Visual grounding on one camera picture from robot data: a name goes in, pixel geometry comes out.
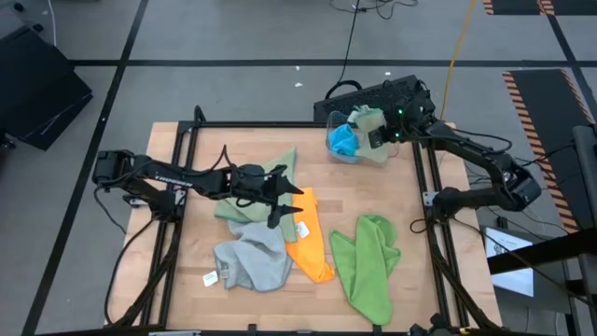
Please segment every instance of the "towel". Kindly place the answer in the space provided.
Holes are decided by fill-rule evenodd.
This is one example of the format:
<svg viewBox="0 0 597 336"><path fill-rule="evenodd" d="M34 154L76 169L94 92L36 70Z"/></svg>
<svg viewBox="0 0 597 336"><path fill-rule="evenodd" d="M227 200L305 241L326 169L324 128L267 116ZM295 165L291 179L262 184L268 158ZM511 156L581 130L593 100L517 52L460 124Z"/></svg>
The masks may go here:
<svg viewBox="0 0 597 336"><path fill-rule="evenodd" d="M400 261L396 237L394 225L377 215L358 218L355 240L338 231L329 236L348 302L375 325L392 320L388 277Z"/></svg>
<svg viewBox="0 0 597 336"><path fill-rule="evenodd" d="M383 111L379 108L369 108L367 105L362 105L356 112L357 116L354 119L354 122L359 131L365 136L361 141L360 148L357 149L354 154L378 163L386 161L388 159L387 144L383 144L381 147L372 148L368 137L369 132L377 130L381 126L385 126Z"/></svg>
<svg viewBox="0 0 597 336"><path fill-rule="evenodd" d="M313 189L302 191L302 195L292 195L292 206L302 208L302 211L294 214L298 237L295 243L286 242L286 252L314 283L320 284L334 278L334 269L326 263L324 237L319 228Z"/></svg>
<svg viewBox="0 0 597 336"><path fill-rule="evenodd" d="M354 134L351 125L343 124L327 137L331 151L341 155L354 156L354 152L359 149L358 136Z"/></svg>
<svg viewBox="0 0 597 336"><path fill-rule="evenodd" d="M272 160L263 165L263 169L267 172L272 170L278 164L285 164L287 166L283 175L288 177L288 181L294 184L295 182L295 162L297 158L297 150L292 148L288 150L283 156ZM262 203L254 203L247 207L240 208L236 206L237 198L228 198L226 200L218 201L215 206L215 216L233 220L239 223L262 222L268 220L270 214L270 207ZM286 193L278 198L278 204L290 205L292 203L292 194ZM292 216L282 216L280 218L280 228L282 235L287 242L296 242L297 233L295 231L295 224Z"/></svg>
<svg viewBox="0 0 597 336"><path fill-rule="evenodd" d="M230 232L238 239L214 247L215 266L226 289L240 286L269 292L284 285L292 259L286 255L280 227L267 222L229 221Z"/></svg>

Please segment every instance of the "hazard tape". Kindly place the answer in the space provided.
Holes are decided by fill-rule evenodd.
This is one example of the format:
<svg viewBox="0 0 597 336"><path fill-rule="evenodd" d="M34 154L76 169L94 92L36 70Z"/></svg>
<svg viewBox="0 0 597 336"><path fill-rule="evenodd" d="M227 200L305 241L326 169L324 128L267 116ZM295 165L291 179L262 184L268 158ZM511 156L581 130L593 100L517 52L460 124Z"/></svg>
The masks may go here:
<svg viewBox="0 0 597 336"><path fill-rule="evenodd" d="M537 0L537 4L541 15L555 15L551 0Z"/></svg>
<svg viewBox="0 0 597 336"><path fill-rule="evenodd" d="M493 3L492 0L483 0L483 6L485 7L485 13L493 15Z"/></svg>
<svg viewBox="0 0 597 336"><path fill-rule="evenodd" d="M538 161L537 163L541 166L541 173L543 174L543 177L545 178L545 181L548 184L549 194L551 194L553 202L556 205L556 208L558 209L558 213L560 214L560 219L562 220L564 229L568 233L576 232L578 231L578 225L576 224L574 216L570 211L570 207L568 207L568 202L563 197L563 194L560 191L560 187L558 187L558 184L556 183L555 174L553 173L553 169L551 168L551 164L549 163L549 158L542 159L543 156L546 154L546 151L545 149L543 149L541 140L539 139L539 136L535 130L535 126L533 125L533 120L531 119L529 111L527 110L526 105L524 104L524 100L522 99L521 92L519 91L516 82L514 81L514 77L509 71L505 71L502 74L502 76L504 77L507 90L516 108L516 113L521 119L522 129L526 134L527 140L529 141L529 145L531 146L531 150L535 154L536 159L541 159L541 162Z"/></svg>
<svg viewBox="0 0 597 336"><path fill-rule="evenodd" d="M585 105L582 103L582 99L580 99L580 95L578 95L578 91L576 90L575 84L572 82L572 79L570 79L570 77L568 76L568 73L565 70L561 69L560 71L562 71L563 77L568 82L570 91L572 91L572 94L575 96L576 102L578 103L578 107L580 107L580 109L582 110L582 113L585 115L585 118L587 118L587 121L590 124L594 124L595 119L593 118L593 115L589 112L589 110L587 110Z"/></svg>

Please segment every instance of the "concrete floor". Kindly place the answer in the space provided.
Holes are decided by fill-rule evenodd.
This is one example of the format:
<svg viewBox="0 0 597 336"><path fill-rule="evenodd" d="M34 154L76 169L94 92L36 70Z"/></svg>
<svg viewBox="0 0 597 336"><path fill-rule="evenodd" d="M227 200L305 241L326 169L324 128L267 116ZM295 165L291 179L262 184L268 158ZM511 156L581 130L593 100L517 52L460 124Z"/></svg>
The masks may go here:
<svg viewBox="0 0 597 336"><path fill-rule="evenodd" d="M27 20L48 29L42 1L22 1ZM118 60L140 0L54 0L59 49L72 60ZM352 1L337 0L349 7ZM396 7L383 21L374 12L358 16L352 59L449 60L468 6L467 0L421 0ZM558 17L579 60L597 60L595 17ZM133 60L341 59L352 15L326 0L149 0L132 48ZM489 16L479 2L461 52L463 60L565 60L543 16ZM494 133L514 142L512 153L532 152L501 73L511 68L456 68L447 119L463 129ZM116 67L78 67L94 98L47 152L26 145L2 152L0 165L0 329L21 333L48 261L83 158L104 106ZM312 103L321 100L340 75L339 66L135 66L128 67L106 121L100 149L127 148L143 153L151 124L190 119L195 104L208 120L311 120ZM414 74L423 79L436 105L443 98L445 67L349 67L345 78L363 86ZM597 90L597 69L583 69ZM535 175L542 183L538 171ZM99 328L104 294L122 235L93 201L91 182L84 191L62 262L37 332ZM118 222L130 209L115 194L103 197ZM542 220L559 223L549 196L532 206ZM491 225L494 216L479 212ZM526 228L561 234L526 217L512 217ZM505 326L525 330L526 307L498 298ZM529 331L555 334L552 312L533 310ZM559 318L558 334L565 323Z"/></svg>

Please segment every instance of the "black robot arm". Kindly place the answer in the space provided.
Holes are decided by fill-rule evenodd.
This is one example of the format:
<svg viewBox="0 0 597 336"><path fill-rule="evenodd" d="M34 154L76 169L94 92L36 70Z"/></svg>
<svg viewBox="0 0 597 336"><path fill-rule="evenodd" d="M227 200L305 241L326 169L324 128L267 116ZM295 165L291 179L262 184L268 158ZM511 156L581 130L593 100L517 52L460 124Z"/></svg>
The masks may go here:
<svg viewBox="0 0 597 336"><path fill-rule="evenodd" d="M120 188L128 194L127 203L143 201L155 219L174 221L181 216L181 196L169 190L159 190L147 183L153 179L194 189L210 200L237 198L236 204L245 207L253 203L263 203L271 207L268 226L278 225L280 217L293 214L301 209L279 205L278 197L285 193L302 194L282 173L285 165L278 165L270 172L254 164L208 169L205 171L186 170L170 163L156 161L147 155L134 155L128 150L100 151L91 180L98 188L110 190Z"/></svg>
<svg viewBox="0 0 597 336"><path fill-rule="evenodd" d="M492 185L485 189L460 191L447 187L435 195L432 213L437 220L453 217L463 207L497 205L507 211L522 211L541 194L533 176L517 164L504 149L494 150L462 137L437 119L429 91L422 82L411 97L397 102L396 108L384 111L386 125L369 133L373 146L385 142L421 142L423 147L448 151L487 171Z"/></svg>

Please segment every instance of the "green towel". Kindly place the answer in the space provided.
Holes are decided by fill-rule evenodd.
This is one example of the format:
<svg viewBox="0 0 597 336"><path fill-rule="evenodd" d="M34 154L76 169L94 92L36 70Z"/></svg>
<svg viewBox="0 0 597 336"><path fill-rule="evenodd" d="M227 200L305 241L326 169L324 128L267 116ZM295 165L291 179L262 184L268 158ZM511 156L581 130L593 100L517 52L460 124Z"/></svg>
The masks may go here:
<svg viewBox="0 0 597 336"><path fill-rule="evenodd" d="M357 110L358 116L354 122L359 131L365 135L361 140L360 148L354 153L356 156L371 159L377 163L383 163L388 160L388 145L383 144L377 148L371 148L369 137L367 134L373 130L377 130L380 126L385 126L385 117L383 111L379 108L369 108L367 105L362 105Z"/></svg>
<svg viewBox="0 0 597 336"><path fill-rule="evenodd" d="M290 183L294 184L296 160L297 149L292 148L280 158L272 160L264 164L262 167L267 173L277 164L285 164L287 168L283 175L288 177L288 181L290 181ZM236 200L236 198L229 198L218 201L217 205L215 206L215 216L233 220L239 223L256 223L268 220L268 215L270 214L269 206L262 203L255 203L244 208L239 208L236 206ZM292 195L286 193L280 196L278 198L278 204L292 205ZM282 229L282 235L287 242L294 243L297 241L297 231L295 229L295 222L292 215L286 215L280 218L280 228Z"/></svg>
<svg viewBox="0 0 597 336"><path fill-rule="evenodd" d="M388 277L400 261L400 250L392 247L396 237L394 225L377 215L358 218L356 240L338 231L329 236L348 302L380 326L392 320Z"/></svg>

